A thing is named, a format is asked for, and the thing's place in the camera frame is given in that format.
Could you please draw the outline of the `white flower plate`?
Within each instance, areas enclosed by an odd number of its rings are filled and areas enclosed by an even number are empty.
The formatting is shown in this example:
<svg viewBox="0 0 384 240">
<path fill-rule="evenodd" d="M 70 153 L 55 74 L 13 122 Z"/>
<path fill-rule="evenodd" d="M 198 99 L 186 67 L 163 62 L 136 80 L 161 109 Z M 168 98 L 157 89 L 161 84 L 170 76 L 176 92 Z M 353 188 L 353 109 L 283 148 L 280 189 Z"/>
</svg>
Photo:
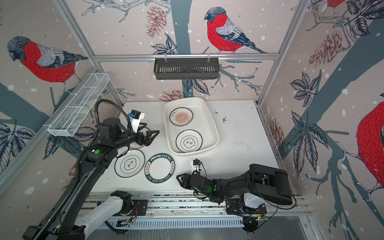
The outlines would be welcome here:
<svg viewBox="0 0 384 240">
<path fill-rule="evenodd" d="M 201 134 L 194 130 L 183 131 L 176 138 L 176 146 L 182 153 L 196 152 L 202 144 Z"/>
<path fill-rule="evenodd" d="M 121 178 L 131 178 L 138 174 L 146 162 L 145 155 L 140 150 L 129 150 L 128 153 L 115 162 L 115 173 Z"/>
</svg>

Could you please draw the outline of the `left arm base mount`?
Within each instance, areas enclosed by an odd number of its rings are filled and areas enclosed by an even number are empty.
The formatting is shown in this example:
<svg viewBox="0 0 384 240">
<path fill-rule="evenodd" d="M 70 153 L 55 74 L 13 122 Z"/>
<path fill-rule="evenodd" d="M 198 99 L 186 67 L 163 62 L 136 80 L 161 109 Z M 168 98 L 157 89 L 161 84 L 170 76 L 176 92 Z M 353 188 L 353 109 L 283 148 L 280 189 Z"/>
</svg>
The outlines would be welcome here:
<svg viewBox="0 0 384 240">
<path fill-rule="evenodd" d="M 123 208 L 113 217 L 135 217 L 145 216 L 148 207 L 148 200 L 131 200 L 131 203 L 123 202 Z"/>
</svg>

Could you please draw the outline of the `black wall-mounted basket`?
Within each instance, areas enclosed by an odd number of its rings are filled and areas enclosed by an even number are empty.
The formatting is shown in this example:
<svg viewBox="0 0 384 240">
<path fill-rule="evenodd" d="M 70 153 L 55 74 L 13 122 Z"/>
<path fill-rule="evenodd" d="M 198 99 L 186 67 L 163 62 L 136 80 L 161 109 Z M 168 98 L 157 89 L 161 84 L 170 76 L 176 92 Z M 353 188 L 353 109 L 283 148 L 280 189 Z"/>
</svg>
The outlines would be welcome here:
<svg viewBox="0 0 384 240">
<path fill-rule="evenodd" d="M 219 77 L 218 58 L 156 59 L 157 80 L 213 80 Z"/>
</svg>

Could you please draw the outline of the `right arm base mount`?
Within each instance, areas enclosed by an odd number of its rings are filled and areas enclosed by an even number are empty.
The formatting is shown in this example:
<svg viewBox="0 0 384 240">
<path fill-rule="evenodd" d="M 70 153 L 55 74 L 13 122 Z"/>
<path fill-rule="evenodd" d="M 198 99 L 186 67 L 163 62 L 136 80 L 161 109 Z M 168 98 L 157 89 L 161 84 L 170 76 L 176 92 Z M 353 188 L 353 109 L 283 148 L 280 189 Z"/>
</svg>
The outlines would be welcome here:
<svg viewBox="0 0 384 240">
<path fill-rule="evenodd" d="M 228 215 L 235 215 L 239 217 L 251 217 L 252 215 L 266 215 L 266 205 L 261 204 L 256 208 L 250 208 L 245 205 L 242 199 L 228 199 L 225 198 L 226 213 Z"/>
</svg>

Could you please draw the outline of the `orange sunburst plate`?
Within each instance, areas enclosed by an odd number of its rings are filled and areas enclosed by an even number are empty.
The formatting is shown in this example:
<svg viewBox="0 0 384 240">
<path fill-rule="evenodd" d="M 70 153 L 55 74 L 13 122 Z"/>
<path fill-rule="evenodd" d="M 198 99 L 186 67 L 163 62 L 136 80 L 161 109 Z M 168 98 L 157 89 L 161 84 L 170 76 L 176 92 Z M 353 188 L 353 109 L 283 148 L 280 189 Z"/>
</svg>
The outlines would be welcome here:
<svg viewBox="0 0 384 240">
<path fill-rule="evenodd" d="M 171 111 L 169 119 L 174 126 L 183 127 L 193 120 L 194 114 L 188 108 L 176 108 Z"/>
<path fill-rule="evenodd" d="M 139 145 L 139 144 L 137 144 L 136 142 L 130 144 L 130 148 L 131 148 L 131 149 L 140 149 L 140 148 L 142 148 L 142 147 L 144 147 L 144 146 L 145 146 L 145 145 Z"/>
</svg>

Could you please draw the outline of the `white plastic bin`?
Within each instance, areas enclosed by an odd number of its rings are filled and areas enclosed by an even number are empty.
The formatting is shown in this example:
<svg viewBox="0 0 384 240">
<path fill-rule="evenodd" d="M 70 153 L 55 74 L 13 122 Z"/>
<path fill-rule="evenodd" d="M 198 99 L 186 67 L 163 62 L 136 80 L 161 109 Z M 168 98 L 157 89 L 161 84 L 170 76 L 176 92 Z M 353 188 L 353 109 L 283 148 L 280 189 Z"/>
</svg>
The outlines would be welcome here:
<svg viewBox="0 0 384 240">
<path fill-rule="evenodd" d="M 193 120 L 186 126 L 177 127 L 174 126 L 170 119 L 170 113 L 176 108 L 188 108 L 193 114 Z M 197 97 L 184 98 L 168 102 L 164 105 L 164 124 L 167 143 L 170 151 L 178 156 L 192 156 L 207 152 L 219 143 L 220 137 L 214 122 L 213 116 L 208 108 L 206 102 Z M 194 130 L 201 134 L 203 138 L 203 144 L 201 148 L 196 152 L 182 153 L 176 146 L 177 136 L 186 130 Z"/>
</svg>

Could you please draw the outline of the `green ring plate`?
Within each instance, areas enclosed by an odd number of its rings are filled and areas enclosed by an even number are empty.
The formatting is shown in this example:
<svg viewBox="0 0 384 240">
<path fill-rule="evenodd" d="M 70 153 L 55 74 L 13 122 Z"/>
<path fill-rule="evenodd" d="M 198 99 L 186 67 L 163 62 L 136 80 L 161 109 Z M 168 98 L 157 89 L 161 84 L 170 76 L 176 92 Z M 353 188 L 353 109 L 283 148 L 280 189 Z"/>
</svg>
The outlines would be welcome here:
<svg viewBox="0 0 384 240">
<path fill-rule="evenodd" d="M 145 164 L 145 177 L 153 184 L 161 184 L 169 180 L 176 168 L 172 156 L 160 153 L 152 156 Z"/>
</svg>

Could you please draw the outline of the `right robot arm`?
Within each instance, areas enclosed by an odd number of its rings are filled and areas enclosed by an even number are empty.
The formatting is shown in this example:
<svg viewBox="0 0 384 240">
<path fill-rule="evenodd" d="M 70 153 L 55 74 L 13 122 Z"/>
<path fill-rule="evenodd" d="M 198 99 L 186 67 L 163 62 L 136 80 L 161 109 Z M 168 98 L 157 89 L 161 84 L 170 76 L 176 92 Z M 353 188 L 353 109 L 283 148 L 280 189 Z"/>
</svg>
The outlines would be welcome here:
<svg viewBox="0 0 384 240">
<path fill-rule="evenodd" d="M 243 194 L 260 197 L 273 206 L 293 203 L 288 173 L 281 169 L 251 164 L 244 174 L 231 179 L 208 179 L 198 170 L 177 176 L 180 186 L 206 196 L 210 202 L 220 204 L 225 198 Z"/>
</svg>

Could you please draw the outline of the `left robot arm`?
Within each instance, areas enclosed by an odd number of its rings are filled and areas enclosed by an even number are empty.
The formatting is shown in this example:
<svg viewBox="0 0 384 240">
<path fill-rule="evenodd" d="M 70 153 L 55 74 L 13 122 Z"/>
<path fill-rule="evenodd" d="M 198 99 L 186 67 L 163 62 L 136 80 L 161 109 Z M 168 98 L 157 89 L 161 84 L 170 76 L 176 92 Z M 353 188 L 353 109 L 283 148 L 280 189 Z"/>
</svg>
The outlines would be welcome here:
<svg viewBox="0 0 384 240">
<path fill-rule="evenodd" d="M 118 150 L 132 143 L 149 146 L 160 132 L 133 131 L 131 125 L 124 127 L 118 118 L 108 118 L 98 123 L 90 145 L 80 154 L 76 163 L 76 175 L 70 188 L 61 196 L 37 226 L 29 226 L 24 240 L 84 240 L 86 226 L 77 226 L 76 217 L 92 188 L 117 157 Z"/>
</svg>

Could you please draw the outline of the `horizontal aluminium frame bar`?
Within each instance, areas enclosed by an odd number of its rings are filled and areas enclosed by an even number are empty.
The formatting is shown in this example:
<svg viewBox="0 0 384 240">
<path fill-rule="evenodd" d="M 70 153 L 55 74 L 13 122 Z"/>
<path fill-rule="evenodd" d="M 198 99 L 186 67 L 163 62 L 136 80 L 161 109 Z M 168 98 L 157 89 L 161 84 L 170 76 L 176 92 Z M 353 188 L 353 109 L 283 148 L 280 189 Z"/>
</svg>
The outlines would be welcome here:
<svg viewBox="0 0 384 240">
<path fill-rule="evenodd" d="M 155 59 L 194 59 L 218 58 L 219 60 L 272 60 L 276 61 L 280 58 L 278 53 L 242 53 L 242 54 L 178 54 L 178 55 L 95 55 L 94 60 L 98 63 L 104 62 L 151 62 Z"/>
</svg>

